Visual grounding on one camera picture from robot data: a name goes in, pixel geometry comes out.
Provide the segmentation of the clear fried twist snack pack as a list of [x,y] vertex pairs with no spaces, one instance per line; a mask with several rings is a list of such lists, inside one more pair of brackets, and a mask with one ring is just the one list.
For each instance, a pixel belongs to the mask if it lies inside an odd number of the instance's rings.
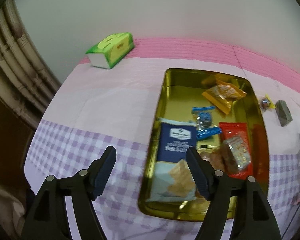
[[199,153],[203,160],[208,161],[215,170],[221,170],[225,172],[224,161],[219,149],[204,149]]

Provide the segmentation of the navy white cracker packet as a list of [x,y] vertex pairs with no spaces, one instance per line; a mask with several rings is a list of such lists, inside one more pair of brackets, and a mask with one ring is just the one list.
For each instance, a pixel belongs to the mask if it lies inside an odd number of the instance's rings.
[[159,119],[159,140],[148,202],[195,200],[195,183],[186,162],[189,147],[196,146],[192,122]]

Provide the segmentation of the black sesame cake labelled pack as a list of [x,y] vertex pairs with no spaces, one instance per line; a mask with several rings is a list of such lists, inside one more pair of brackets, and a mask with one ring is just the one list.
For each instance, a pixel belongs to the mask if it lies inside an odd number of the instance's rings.
[[238,174],[251,164],[248,146],[238,135],[223,140],[221,155],[229,174]]

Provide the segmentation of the blue dark candy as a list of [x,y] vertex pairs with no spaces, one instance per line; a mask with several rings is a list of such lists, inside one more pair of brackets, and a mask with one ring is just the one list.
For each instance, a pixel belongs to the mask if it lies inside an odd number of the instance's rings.
[[215,106],[192,108],[192,114],[196,116],[197,141],[202,141],[222,133],[220,127],[212,125],[211,111],[213,110],[215,110]]

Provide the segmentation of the red snack packet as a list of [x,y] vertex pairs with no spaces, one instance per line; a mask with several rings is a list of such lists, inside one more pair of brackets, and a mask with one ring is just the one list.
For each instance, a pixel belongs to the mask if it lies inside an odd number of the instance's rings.
[[[247,144],[249,152],[250,152],[250,156],[251,156],[247,124],[245,122],[220,122],[219,127],[222,130],[221,146],[222,146],[222,142],[224,139],[228,139],[228,138],[238,135]],[[242,172],[239,172],[238,174],[229,174],[227,170],[226,170],[226,172],[232,178],[243,179],[243,180],[245,180],[248,176],[252,176],[253,175],[252,157],[251,157],[251,164]]]

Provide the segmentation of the orange yellow snack packet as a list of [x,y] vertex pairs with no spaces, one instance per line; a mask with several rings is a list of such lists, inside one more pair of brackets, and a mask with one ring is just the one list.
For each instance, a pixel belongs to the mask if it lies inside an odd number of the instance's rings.
[[216,80],[216,85],[202,93],[202,96],[216,106],[225,115],[231,112],[232,103],[245,98],[246,92],[236,87],[232,83]]

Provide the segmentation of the grey sesame cake block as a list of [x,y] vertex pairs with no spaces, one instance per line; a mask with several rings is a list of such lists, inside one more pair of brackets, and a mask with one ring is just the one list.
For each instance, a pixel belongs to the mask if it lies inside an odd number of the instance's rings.
[[284,100],[278,100],[275,104],[276,113],[282,127],[287,126],[290,122],[292,122],[293,118],[290,113],[290,110]]

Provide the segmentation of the pink purple checkered tablecloth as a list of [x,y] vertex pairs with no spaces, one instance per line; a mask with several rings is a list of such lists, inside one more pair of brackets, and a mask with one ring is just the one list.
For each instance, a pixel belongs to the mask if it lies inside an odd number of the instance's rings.
[[263,114],[269,141],[268,199],[280,231],[300,226],[300,74],[280,61],[234,45],[181,38],[140,38],[113,69],[83,59],[63,82],[33,137],[25,175],[34,192],[53,174],[68,177],[112,145],[117,161],[94,207],[108,239],[194,239],[198,223],[154,218],[137,207],[143,166],[168,68],[211,70],[246,78],[258,98],[284,100],[292,122]]

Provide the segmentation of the yellow wrapped candy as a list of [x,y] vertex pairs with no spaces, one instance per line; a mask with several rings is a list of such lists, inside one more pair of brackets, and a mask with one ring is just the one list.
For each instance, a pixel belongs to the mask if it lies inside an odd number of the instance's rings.
[[261,100],[260,100],[260,107],[263,112],[269,110],[269,109],[275,109],[276,106],[270,99],[269,95],[266,94]]

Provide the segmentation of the green tissue pack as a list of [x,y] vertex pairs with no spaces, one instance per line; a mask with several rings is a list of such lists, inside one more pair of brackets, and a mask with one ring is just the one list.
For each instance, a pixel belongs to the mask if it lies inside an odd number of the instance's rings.
[[131,50],[134,40],[130,32],[111,34],[86,51],[92,66],[111,69]]

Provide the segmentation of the beige patterned curtain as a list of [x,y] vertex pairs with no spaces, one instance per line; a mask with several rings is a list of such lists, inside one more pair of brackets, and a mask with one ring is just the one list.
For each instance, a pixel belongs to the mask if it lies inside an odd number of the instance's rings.
[[36,129],[61,84],[32,44],[15,5],[0,8],[0,100]]

